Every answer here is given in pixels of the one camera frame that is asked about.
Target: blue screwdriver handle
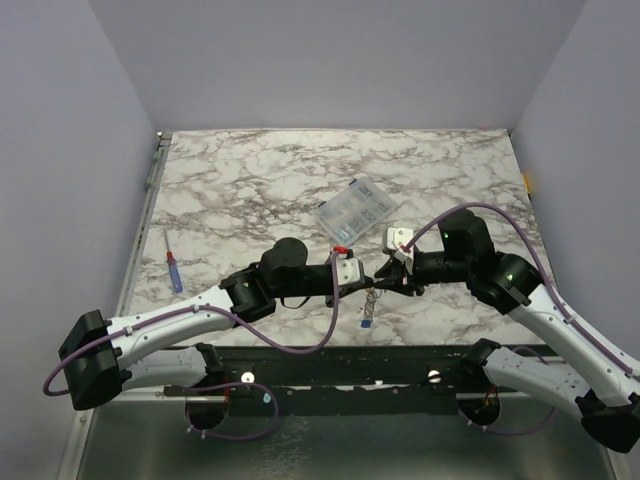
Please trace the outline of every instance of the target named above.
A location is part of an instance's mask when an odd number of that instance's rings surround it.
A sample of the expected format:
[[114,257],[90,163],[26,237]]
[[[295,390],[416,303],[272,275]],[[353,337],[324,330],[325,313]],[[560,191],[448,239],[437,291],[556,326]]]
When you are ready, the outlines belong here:
[[178,266],[175,260],[173,263],[169,263],[169,276],[171,277],[173,293],[182,293],[182,282],[180,281],[180,274],[178,273]]

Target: marble tabletop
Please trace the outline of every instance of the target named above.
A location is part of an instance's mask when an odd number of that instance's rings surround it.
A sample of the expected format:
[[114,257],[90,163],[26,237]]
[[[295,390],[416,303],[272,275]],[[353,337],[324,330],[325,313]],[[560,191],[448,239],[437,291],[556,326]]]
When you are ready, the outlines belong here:
[[[463,202],[500,206],[525,227],[543,263],[542,239],[522,176],[504,130],[346,131],[250,130],[179,132],[173,135],[131,312],[152,310],[217,285],[258,261],[282,237],[309,249],[308,263],[323,262],[330,240],[315,224],[313,210],[357,176],[366,175],[389,194],[398,210],[361,237],[355,255],[367,275],[382,266],[381,236],[387,226],[417,230]],[[515,231],[489,211],[496,248],[529,258]],[[184,292],[174,295],[165,264],[167,229]],[[440,250],[436,231],[418,246]],[[524,327],[477,302],[464,285],[428,287],[421,298],[384,293],[371,328],[362,328],[365,293],[340,301],[329,345],[470,344],[490,338],[507,344],[537,343]],[[254,325],[288,345],[313,345],[325,334],[331,310],[314,298],[299,310],[278,307]],[[242,328],[194,341],[215,345],[263,345]]]

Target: table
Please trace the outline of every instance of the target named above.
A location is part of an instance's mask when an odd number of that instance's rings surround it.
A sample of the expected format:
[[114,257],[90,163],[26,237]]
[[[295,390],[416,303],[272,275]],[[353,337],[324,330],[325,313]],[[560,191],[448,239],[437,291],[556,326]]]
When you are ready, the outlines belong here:
[[[367,175],[400,205],[353,246],[367,275],[386,260],[380,249],[387,226],[417,230],[435,215],[468,201],[505,209],[525,228],[548,265],[505,130],[178,132],[151,217],[131,312],[152,310],[215,286],[258,261],[285,236],[305,242],[309,263],[323,262],[330,241],[312,212],[360,175]],[[476,213],[487,221],[497,249],[528,258],[506,222],[489,211]],[[180,295],[170,289],[164,229],[179,263],[184,285]],[[435,231],[418,246],[423,251],[442,249]],[[329,345],[471,344],[482,337],[507,344],[539,342],[533,333],[477,302],[464,285],[432,286],[415,299],[385,293],[376,303],[369,329],[360,326],[364,296],[357,293],[340,302]],[[299,310],[279,307],[256,325],[280,343],[312,345],[324,336],[330,315],[323,299],[315,298]],[[195,340],[263,344],[240,328]]]

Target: gray wall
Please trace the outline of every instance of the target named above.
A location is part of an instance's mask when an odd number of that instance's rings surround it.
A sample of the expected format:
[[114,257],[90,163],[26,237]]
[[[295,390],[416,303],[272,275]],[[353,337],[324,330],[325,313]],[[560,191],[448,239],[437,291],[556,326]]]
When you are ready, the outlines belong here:
[[[513,135],[562,294],[636,358],[638,25],[637,0],[590,0]],[[640,478],[640,447],[631,458]]]
[[46,480],[72,411],[42,381],[113,313],[157,137],[84,0],[4,1],[0,65],[0,476]]
[[583,0],[90,0],[159,129],[513,128]]

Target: red and blue screwdriver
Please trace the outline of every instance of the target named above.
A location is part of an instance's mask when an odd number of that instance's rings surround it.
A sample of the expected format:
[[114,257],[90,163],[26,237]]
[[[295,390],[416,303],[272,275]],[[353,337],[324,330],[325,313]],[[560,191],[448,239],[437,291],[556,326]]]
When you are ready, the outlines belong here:
[[169,246],[169,234],[164,231],[164,243],[167,245],[167,265],[169,266],[169,277],[171,278],[171,288],[173,293],[182,293],[182,282],[178,273],[178,265],[176,259],[173,258],[171,247]]

